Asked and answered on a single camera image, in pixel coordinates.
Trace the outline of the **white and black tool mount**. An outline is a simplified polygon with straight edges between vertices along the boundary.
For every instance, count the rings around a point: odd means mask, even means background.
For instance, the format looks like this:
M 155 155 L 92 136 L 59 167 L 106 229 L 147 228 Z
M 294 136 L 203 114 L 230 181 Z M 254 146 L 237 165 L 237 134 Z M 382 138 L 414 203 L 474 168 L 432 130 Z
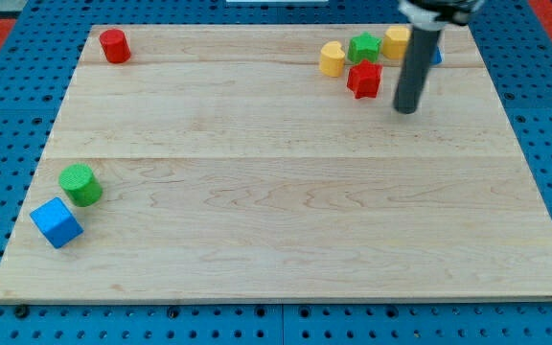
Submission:
M 400 0 L 398 10 L 415 29 L 441 31 L 447 24 L 467 26 L 485 0 Z

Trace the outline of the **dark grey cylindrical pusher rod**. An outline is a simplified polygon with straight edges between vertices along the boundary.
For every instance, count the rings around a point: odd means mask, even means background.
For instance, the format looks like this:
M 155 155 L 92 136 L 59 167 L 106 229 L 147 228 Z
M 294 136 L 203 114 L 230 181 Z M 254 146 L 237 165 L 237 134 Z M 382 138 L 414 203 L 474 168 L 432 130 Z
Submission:
M 411 114 L 417 110 L 441 33 L 412 27 L 393 99 L 398 112 Z

